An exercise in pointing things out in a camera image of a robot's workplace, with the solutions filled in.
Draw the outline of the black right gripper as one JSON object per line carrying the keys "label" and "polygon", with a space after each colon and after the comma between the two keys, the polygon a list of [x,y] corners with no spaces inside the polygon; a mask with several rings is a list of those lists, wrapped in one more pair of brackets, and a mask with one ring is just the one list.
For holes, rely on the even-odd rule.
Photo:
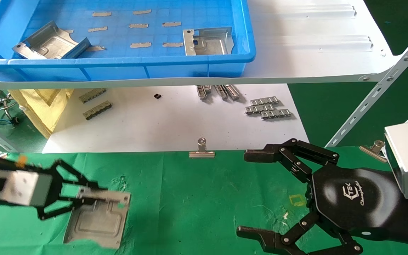
{"label": "black right gripper", "polygon": [[[246,150],[244,161],[280,163],[302,183],[311,183],[308,213],[286,234],[261,228],[237,227],[237,236],[259,242],[266,253],[305,255],[298,241],[316,223],[341,245],[310,252],[310,255],[360,255],[363,247],[351,236],[408,244],[408,199],[392,172],[370,168],[347,169],[336,165],[339,155],[292,138],[263,149]],[[303,159],[323,166],[312,175]]]}

